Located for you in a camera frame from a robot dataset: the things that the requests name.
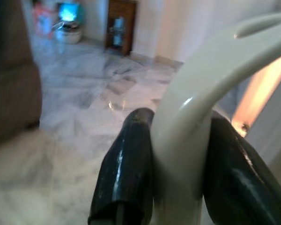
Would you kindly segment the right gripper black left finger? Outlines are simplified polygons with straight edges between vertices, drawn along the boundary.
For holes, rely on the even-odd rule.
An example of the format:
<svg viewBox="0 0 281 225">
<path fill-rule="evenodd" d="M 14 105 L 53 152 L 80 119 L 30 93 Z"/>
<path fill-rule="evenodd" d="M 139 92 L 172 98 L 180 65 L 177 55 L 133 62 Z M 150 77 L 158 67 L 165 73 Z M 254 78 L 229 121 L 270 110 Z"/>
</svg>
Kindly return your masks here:
<svg viewBox="0 0 281 225">
<path fill-rule="evenodd" d="M 150 128 L 154 112 L 138 108 L 124 120 L 101 163 L 89 225 L 148 225 L 153 212 Z"/>
</svg>

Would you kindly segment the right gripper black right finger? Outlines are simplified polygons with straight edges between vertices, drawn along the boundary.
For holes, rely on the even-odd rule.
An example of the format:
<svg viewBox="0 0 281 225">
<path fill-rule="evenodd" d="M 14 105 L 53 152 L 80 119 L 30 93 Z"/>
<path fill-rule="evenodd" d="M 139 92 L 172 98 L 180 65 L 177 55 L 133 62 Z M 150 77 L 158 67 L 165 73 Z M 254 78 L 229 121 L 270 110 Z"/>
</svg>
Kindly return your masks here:
<svg viewBox="0 0 281 225">
<path fill-rule="evenodd" d="M 211 118 L 203 196 L 216 225 L 281 225 L 281 185 L 217 112 Z"/>
</svg>

